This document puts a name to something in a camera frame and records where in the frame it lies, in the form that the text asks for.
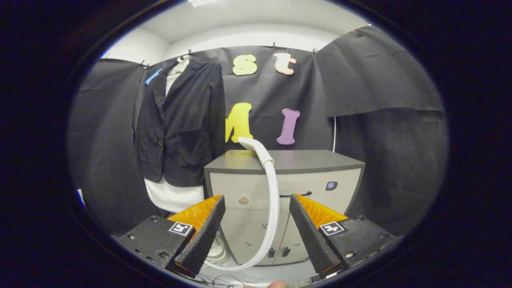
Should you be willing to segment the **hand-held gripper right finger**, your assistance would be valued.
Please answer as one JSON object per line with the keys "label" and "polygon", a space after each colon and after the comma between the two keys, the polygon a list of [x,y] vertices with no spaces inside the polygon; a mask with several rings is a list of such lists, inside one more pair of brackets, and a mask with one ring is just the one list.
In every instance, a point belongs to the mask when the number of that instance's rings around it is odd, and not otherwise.
{"label": "hand-held gripper right finger", "polygon": [[303,195],[291,195],[289,210],[320,276],[363,264],[396,240],[366,216],[350,218]]}

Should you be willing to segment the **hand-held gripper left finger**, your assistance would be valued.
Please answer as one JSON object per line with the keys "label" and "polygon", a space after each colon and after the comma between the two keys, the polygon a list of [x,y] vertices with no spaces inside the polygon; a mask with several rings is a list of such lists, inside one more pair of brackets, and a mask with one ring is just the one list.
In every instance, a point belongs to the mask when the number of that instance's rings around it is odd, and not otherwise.
{"label": "hand-held gripper left finger", "polygon": [[168,218],[151,216],[118,238],[150,264],[191,278],[199,274],[226,211],[223,195]]}

